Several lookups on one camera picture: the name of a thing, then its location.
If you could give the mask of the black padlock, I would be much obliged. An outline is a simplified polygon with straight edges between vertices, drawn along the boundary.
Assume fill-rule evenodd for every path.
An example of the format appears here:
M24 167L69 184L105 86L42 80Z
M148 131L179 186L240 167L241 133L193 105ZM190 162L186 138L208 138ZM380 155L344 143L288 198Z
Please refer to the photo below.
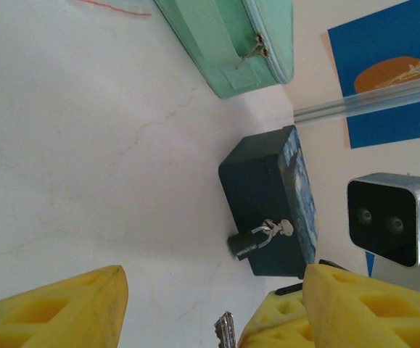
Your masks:
M271 229L262 225L250 232L229 236L226 242L231 254L241 261L248 258L254 251L265 247L271 239Z

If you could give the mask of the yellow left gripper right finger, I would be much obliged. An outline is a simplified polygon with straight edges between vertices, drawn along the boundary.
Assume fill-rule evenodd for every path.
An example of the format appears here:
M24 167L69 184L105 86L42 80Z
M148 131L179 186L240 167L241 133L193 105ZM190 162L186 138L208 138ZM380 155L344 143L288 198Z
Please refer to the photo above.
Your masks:
M316 348L420 348L420 292L322 264L302 291Z

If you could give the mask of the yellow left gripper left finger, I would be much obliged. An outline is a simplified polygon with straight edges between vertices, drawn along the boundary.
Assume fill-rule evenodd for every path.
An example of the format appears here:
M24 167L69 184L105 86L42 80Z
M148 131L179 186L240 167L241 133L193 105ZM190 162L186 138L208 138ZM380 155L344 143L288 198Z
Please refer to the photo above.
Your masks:
M128 303L120 265L0 300L0 348L117 348Z

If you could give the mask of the mint green zipper pouch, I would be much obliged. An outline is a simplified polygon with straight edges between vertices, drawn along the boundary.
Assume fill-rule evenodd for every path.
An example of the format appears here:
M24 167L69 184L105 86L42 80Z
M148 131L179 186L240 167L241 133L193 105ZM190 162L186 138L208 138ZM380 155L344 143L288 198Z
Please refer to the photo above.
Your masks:
M293 79L292 0L154 1L218 97Z

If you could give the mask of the dark blue starry tin box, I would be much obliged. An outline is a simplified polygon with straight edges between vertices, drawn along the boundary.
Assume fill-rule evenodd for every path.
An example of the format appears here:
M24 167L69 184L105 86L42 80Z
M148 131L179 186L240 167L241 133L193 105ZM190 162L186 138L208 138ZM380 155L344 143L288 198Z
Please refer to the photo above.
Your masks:
M287 219L294 227L291 236L272 236L245 259L253 274L303 278L316 258L318 218L296 127L243 138L218 175L236 234L265 225L266 219Z

